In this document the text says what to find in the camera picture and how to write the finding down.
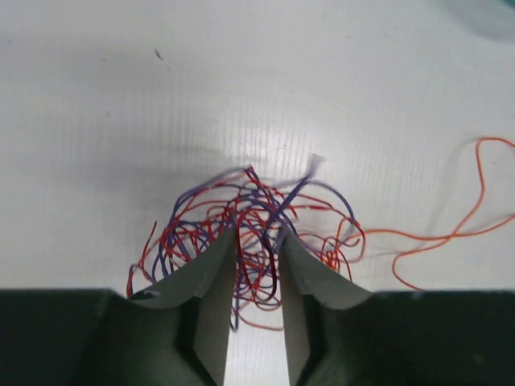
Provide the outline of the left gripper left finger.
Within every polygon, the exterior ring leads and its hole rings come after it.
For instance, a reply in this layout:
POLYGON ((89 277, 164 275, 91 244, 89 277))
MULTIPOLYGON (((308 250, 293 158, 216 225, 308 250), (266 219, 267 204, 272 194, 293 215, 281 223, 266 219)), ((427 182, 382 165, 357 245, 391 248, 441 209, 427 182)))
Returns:
POLYGON ((228 229, 130 298, 107 289, 5 289, 1 382, 221 385, 235 272, 228 229))

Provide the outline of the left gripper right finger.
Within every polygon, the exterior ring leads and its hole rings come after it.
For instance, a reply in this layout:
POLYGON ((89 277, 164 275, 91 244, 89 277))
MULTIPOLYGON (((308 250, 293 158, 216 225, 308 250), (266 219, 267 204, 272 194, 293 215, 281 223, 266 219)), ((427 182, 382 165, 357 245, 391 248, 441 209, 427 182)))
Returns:
POLYGON ((280 236, 291 384, 513 384, 513 291, 370 292, 280 236))

